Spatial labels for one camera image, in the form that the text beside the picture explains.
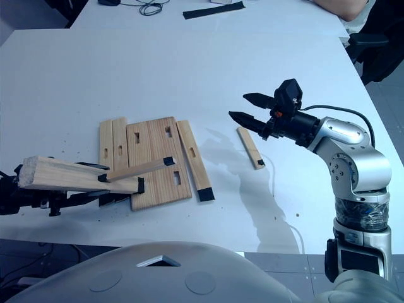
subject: robotic arm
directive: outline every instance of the robotic arm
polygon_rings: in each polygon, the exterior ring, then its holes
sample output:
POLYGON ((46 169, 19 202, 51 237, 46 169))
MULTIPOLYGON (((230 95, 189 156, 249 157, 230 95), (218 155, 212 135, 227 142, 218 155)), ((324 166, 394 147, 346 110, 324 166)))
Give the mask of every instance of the robotic arm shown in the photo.
POLYGON ((370 271, 391 280, 391 230, 387 225, 391 168, 374 149, 367 131, 330 117, 318 119, 300 110, 302 90, 286 80, 274 97, 244 95, 270 109, 267 123, 243 112, 229 112, 241 126, 260 135, 287 137, 319 155, 330 171, 335 195, 334 236, 327 242, 326 275, 331 282, 346 270, 370 271))

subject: black cable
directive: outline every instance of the black cable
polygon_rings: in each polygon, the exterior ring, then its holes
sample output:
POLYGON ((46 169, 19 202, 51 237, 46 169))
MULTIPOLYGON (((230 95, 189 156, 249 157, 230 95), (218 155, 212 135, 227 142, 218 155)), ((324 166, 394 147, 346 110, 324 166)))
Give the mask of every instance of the black cable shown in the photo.
POLYGON ((77 249, 77 247, 73 244, 70 244, 71 247, 73 247, 75 249, 75 251, 77 252, 77 263, 81 262, 81 253, 80 251, 77 249))
MULTIPOLYGON (((33 260, 33 261, 32 261, 30 264, 28 264, 28 265, 25 265, 25 266, 22 266, 22 267, 20 267, 20 268, 17 268, 16 270, 10 271, 10 272, 7 273, 4 277, 2 277, 1 281, 3 282, 3 281, 4 281, 8 276, 10 276, 12 273, 15 273, 15 272, 17 272, 17 271, 19 271, 19 270, 23 270, 24 268, 30 267, 31 265, 33 265, 33 264, 36 263, 37 261, 39 261, 39 260, 41 260, 41 259, 43 259, 43 258, 49 256, 50 254, 52 254, 52 253, 53 253, 54 245, 53 245, 53 243, 52 243, 51 245, 52 245, 52 246, 51 246, 51 249, 50 249, 49 252, 47 252, 46 254, 42 255, 41 257, 39 257, 39 258, 33 260)), ((0 289, 4 288, 7 284, 9 284, 9 283, 10 283, 11 281, 13 281, 13 280, 15 280, 15 279, 12 279, 12 280, 6 282, 3 286, 0 287, 0 289)))
POLYGON ((337 107, 337 106, 330 106, 330 105, 313 105, 313 106, 308 106, 305 109, 301 109, 301 110, 309 110, 309 109, 333 109, 333 110, 340 110, 342 112, 349 112, 351 114, 354 114, 356 116, 359 116, 362 118, 362 120, 366 123, 367 128, 369 129, 369 136, 371 137, 371 144, 373 146, 373 148, 375 148, 376 146, 376 142, 374 139, 374 131, 373 131, 373 127, 372 124, 369 122, 369 120, 366 118, 365 115, 361 114, 360 112, 357 112, 356 110, 352 110, 352 109, 345 109, 343 107, 337 107))
POLYGON ((129 3, 120 3, 120 4, 126 5, 126 6, 137 6, 137 7, 139 7, 139 13, 142 16, 153 16, 163 10, 164 4, 170 2, 170 0, 166 0, 166 2, 160 2, 160 3, 154 3, 155 0, 151 0, 149 2, 143 2, 140 0, 136 0, 136 1, 139 3, 142 3, 142 4, 129 4, 129 3))

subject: wooden board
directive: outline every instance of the wooden board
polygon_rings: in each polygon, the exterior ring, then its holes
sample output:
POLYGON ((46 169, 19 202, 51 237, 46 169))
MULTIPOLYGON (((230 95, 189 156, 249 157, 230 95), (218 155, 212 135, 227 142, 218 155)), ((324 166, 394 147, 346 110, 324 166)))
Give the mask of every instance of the wooden board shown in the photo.
POLYGON ((98 176, 105 170, 96 169, 53 158, 34 156, 23 161, 18 186, 25 189, 55 191, 99 191, 132 194, 138 192, 138 181, 133 178, 105 183, 98 176))
POLYGON ((137 166, 130 166, 126 169, 116 170, 115 172, 108 172, 98 177, 102 182, 115 182, 118 180, 126 179, 136 175, 143 175, 148 172, 153 172, 158 169, 165 169, 170 165, 175 165, 175 159, 173 157, 167 157, 163 159, 153 160, 139 164, 137 166))
POLYGON ((112 139, 112 120, 100 123, 100 153, 98 162, 114 171, 114 141, 112 139))
POLYGON ((179 136, 185 149, 189 166, 194 178, 196 190, 199 194, 200 201, 214 200, 212 187, 210 186, 208 174, 199 153, 198 146, 195 142, 191 126, 187 120, 177 122, 179 136))
POLYGON ((248 129, 239 127, 237 128, 237 132, 240 135, 240 139, 242 144, 246 148, 246 151, 251 159, 252 165, 255 169, 262 169, 265 167, 265 163, 261 155, 259 154, 257 147, 250 134, 248 133, 248 129))
POLYGON ((112 133, 114 141, 114 170, 129 167, 128 144, 126 142, 126 118, 112 121, 112 133))
POLYGON ((145 178, 145 193, 132 195, 132 210, 140 210, 190 198, 192 196, 184 155, 173 117, 130 124, 126 127, 129 165, 174 157, 175 165, 149 172, 145 178))

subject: person's arm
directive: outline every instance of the person's arm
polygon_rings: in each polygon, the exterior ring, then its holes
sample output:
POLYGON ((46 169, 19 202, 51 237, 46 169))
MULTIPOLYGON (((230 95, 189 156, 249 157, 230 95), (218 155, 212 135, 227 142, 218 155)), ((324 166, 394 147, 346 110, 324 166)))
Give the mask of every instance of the person's arm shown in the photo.
POLYGON ((367 0, 313 0, 345 21, 352 21, 364 9, 367 0))

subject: white table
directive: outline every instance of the white table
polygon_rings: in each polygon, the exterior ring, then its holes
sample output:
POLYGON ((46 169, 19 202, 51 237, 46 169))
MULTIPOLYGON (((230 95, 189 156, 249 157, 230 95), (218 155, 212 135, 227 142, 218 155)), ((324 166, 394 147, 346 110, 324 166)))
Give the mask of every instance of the white table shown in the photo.
MULTIPOLYGON (((100 121, 174 116, 190 121, 216 197, 200 203, 193 191, 192 199, 138 212, 127 201, 103 208, 93 202, 62 209, 60 217, 26 207, 0 217, 0 238, 117 246, 198 241, 233 251, 324 253, 335 216, 326 165, 286 138, 254 136, 266 168, 253 170, 227 114, 265 121, 268 112, 242 95, 273 95, 283 80, 296 78, 305 106, 349 107, 373 123, 377 148, 393 167, 393 253, 404 253, 404 168, 337 38, 30 30, 15 31, 0 51, 2 170, 12 174, 32 155, 96 162, 100 121)), ((346 113, 311 114, 364 125, 346 113)))
MULTIPOLYGON (((133 0, 122 2, 134 3, 133 0)), ((185 20, 183 11, 212 8, 219 4, 210 3, 209 0, 171 0, 164 4, 161 13, 146 17, 141 16, 136 7, 103 6, 97 0, 89 0, 71 28, 300 33, 348 37, 335 15, 308 0, 244 0, 243 3, 246 8, 239 11, 185 20)))

